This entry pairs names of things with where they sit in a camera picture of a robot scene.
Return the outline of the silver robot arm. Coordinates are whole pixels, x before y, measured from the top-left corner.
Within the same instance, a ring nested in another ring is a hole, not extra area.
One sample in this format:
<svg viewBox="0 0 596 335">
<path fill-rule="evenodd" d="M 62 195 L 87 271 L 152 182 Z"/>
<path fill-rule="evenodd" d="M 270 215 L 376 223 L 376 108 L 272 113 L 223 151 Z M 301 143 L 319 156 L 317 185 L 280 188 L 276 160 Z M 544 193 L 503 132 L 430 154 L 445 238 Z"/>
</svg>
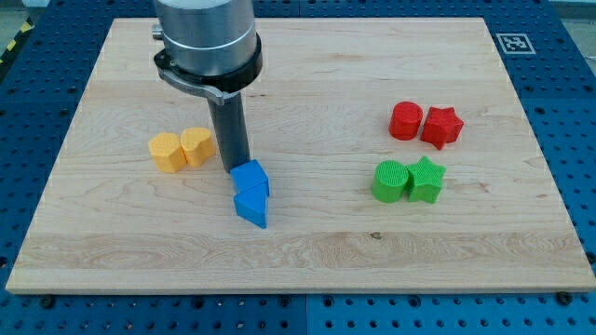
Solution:
<svg viewBox="0 0 596 335">
<path fill-rule="evenodd" d="M 164 49 L 158 75 L 182 92 L 222 106 L 262 69 L 251 0 L 155 0 Z"/>
</svg>

